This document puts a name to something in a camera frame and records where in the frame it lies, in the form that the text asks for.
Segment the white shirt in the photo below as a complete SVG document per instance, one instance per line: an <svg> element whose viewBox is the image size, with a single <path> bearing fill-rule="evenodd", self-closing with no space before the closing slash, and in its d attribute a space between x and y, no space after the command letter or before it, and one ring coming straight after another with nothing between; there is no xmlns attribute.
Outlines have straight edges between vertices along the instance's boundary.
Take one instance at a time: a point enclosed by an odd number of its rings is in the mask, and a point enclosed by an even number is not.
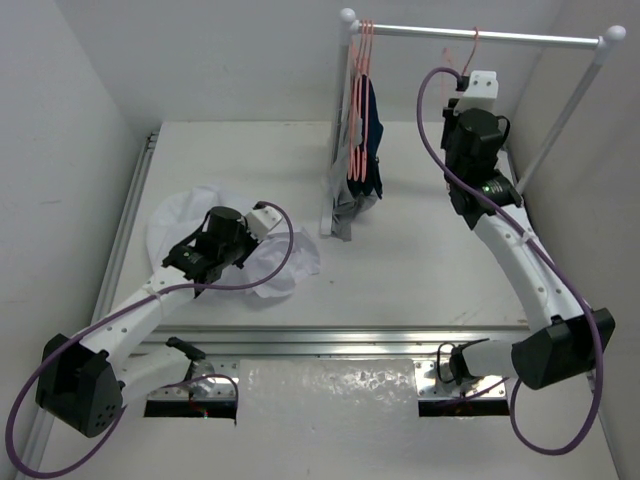
<svg viewBox="0 0 640 480"><path fill-rule="evenodd" d="M201 185L189 191L171 195L150 215L146 224L146 248L152 270L161 266L170 248L192 233L215 206L230 207L242 214L257 203L218 185ZM224 270L221 285L246 285L271 274L278 266L283 269L268 282L250 291L261 298L285 297L296 285L320 272L320 253L311 236L300 225L293 226L294 243L289 243L288 227L281 222L248 258L244 267Z"/></svg>

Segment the pink wire hanger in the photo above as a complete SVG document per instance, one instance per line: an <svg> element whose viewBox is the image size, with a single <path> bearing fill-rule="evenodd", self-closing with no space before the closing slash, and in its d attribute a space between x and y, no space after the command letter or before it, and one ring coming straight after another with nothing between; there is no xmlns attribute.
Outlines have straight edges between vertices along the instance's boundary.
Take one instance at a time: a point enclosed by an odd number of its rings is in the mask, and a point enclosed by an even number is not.
<svg viewBox="0 0 640 480"><path fill-rule="evenodd" d="M457 73L459 73L461 76L466 75L469 72L470 69L470 64L476 54L477 51L477 47L478 47L478 43L479 43L479 28L477 26L473 27L474 30L474 37L473 37L473 46L470 50L469 56L467 58L467 60L464 63L464 66L460 69L456 68L455 62L454 62L454 58L452 56L452 50L448 47L445 47L442 50L441 53L441 60L442 63L445 67L448 67L450 69L455 70ZM448 82L444 79L444 75L441 74L440 75L440 94L441 94L441 99L442 101L446 100L446 94L449 92L449 84Z"/></svg>

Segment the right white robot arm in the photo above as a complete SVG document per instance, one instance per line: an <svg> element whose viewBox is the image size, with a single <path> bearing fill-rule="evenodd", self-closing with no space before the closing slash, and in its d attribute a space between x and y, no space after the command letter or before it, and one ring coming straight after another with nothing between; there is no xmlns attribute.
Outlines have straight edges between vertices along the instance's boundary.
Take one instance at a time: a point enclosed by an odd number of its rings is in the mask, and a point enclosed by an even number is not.
<svg viewBox="0 0 640 480"><path fill-rule="evenodd" d="M500 375L539 390L594 369L596 352L583 309L541 260L545 250L522 198L497 167L509 120L478 108L456 113L456 105L456 99L450 99L443 110L441 146L446 167L470 188L450 182L449 197L505 273L530 334L513 344L484 339L453 347L451 381L461 385Z"/></svg>

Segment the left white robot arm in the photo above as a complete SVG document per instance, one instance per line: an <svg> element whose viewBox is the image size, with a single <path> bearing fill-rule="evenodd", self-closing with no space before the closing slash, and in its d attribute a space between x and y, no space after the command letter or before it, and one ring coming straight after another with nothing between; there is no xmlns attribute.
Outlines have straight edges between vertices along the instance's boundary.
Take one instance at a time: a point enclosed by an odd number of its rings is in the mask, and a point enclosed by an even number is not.
<svg viewBox="0 0 640 480"><path fill-rule="evenodd" d="M37 404L93 438L133 398L184 378L202 355L183 341L169 341L147 360L130 355L164 315L197 298L225 268L241 266L281 219L264 203L246 214L211 208L170 248L152 277L101 322L82 330L77 343L63 334L47 342Z"/></svg>

